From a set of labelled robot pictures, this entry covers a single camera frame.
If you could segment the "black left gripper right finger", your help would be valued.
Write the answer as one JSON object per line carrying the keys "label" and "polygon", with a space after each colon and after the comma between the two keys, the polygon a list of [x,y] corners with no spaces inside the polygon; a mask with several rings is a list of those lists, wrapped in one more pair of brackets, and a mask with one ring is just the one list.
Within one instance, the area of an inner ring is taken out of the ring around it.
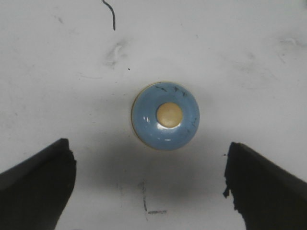
{"label": "black left gripper right finger", "polygon": [[307,184],[242,143],[231,143],[224,197],[233,196],[247,230],[305,230]]}

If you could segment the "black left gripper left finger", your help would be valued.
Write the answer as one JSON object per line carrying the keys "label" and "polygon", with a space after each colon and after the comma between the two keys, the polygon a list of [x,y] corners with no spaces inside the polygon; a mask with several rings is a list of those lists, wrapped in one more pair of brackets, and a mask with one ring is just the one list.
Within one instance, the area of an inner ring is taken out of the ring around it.
{"label": "black left gripper left finger", "polygon": [[72,194],[76,160],[61,138],[0,175],[0,228],[53,230]]}

